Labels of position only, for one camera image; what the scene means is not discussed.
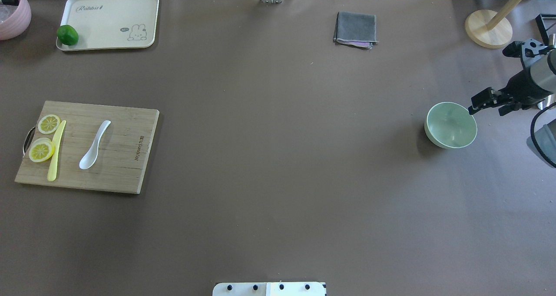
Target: wooden cutting board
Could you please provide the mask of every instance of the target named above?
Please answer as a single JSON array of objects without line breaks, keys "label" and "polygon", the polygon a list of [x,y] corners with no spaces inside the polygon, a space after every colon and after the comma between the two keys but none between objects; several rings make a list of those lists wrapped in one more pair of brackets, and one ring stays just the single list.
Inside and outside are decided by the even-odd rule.
[{"label": "wooden cutting board", "polygon": [[[66,120],[58,156],[58,176],[49,182],[46,177],[50,160],[34,163],[25,153],[16,175],[16,182],[72,187],[76,189],[139,194],[159,111],[155,109],[118,106],[44,102],[40,116],[56,114]],[[79,168],[79,161],[91,147],[103,121],[112,123],[99,144],[99,157],[89,169]],[[34,139],[50,138],[36,129]]]}]

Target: white spoon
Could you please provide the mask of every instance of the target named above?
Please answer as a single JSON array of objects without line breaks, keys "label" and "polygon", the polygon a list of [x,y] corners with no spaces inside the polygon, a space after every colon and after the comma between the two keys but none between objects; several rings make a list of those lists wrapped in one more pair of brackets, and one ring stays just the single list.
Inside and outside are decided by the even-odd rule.
[{"label": "white spoon", "polygon": [[85,156],[79,162],[79,168],[81,169],[89,169],[96,161],[97,156],[99,155],[99,143],[101,141],[101,137],[103,137],[104,131],[108,128],[110,124],[110,120],[105,120],[99,127],[99,131],[95,135],[95,139],[93,140],[93,144],[91,144],[91,148],[89,151],[85,153]]}]

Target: pink bowl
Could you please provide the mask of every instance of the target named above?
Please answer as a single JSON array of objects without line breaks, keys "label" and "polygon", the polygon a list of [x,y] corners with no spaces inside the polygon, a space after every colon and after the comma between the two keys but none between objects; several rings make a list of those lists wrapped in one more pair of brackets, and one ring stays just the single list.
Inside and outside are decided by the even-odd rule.
[{"label": "pink bowl", "polygon": [[0,23],[0,40],[12,39],[23,33],[31,21],[31,8],[27,0],[20,0],[20,5],[4,23]]}]

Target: knife handle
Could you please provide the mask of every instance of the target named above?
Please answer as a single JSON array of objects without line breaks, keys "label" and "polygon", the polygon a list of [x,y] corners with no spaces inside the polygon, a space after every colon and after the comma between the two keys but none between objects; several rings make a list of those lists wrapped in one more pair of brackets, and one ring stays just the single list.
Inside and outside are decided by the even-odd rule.
[{"label": "knife handle", "polygon": [[46,178],[48,181],[56,180],[56,175],[58,173],[58,152],[60,151],[60,142],[62,139],[62,134],[64,133],[64,128],[66,127],[66,121],[62,120],[58,130],[54,133],[52,142],[54,142],[54,154],[50,158],[50,166],[48,167],[48,174]]}]

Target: gray cloth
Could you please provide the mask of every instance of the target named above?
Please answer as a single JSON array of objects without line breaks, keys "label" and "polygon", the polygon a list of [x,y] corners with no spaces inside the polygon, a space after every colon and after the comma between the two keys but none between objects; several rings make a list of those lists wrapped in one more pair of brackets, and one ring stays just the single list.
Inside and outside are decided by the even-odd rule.
[{"label": "gray cloth", "polygon": [[334,41],[346,45],[371,49],[377,43],[377,17],[375,15],[338,12]]}]

